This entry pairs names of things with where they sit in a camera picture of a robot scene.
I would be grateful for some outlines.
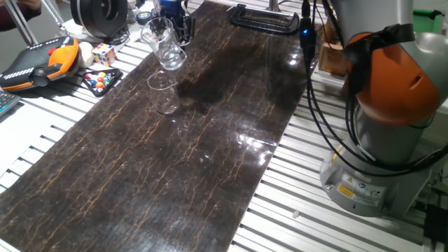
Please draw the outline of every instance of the warning label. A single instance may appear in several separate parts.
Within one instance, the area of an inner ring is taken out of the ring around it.
[[[339,188],[337,189],[338,191],[340,191],[343,195],[351,198],[353,196],[353,190],[351,190],[350,188],[346,187],[344,184],[340,183],[339,184]]]
[[[378,206],[386,187],[371,185],[344,172],[337,190],[361,204]]]

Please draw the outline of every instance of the cardboard box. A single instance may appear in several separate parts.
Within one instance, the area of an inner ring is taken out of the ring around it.
[[[343,48],[328,22],[325,24],[325,31],[328,41],[326,41],[325,34],[322,33],[318,67],[320,70],[345,76],[347,74],[348,62],[341,54]]]

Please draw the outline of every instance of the yellow sticker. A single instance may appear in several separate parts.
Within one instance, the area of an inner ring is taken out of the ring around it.
[[[353,192],[354,192],[352,189],[346,187],[343,184],[339,184],[339,188],[337,190],[349,198],[351,198],[351,196],[353,196]]]

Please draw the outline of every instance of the metal frame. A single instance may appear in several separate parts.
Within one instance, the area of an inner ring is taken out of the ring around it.
[[[14,20],[15,26],[22,35],[23,40],[29,46],[36,46],[39,44],[33,32],[28,26],[27,21],[22,15],[22,12],[19,9],[19,6],[16,4],[14,0],[4,0],[6,10],[9,12],[9,15]]]
[[[56,7],[49,0],[41,0],[43,5],[48,9],[50,14],[56,21],[57,26],[64,29],[64,20],[61,15],[57,11]],[[29,28],[27,21],[25,20],[22,12],[19,9],[19,6],[15,2],[15,0],[4,0],[6,10],[9,15],[12,17],[17,30],[19,30],[20,35],[22,35],[23,40],[27,44],[27,46],[32,47],[39,44],[36,37],[33,34],[33,31]]]

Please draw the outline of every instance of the keyboard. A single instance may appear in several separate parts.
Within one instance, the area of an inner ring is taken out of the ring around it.
[[[20,101],[20,96],[0,91],[0,116],[14,107]]]

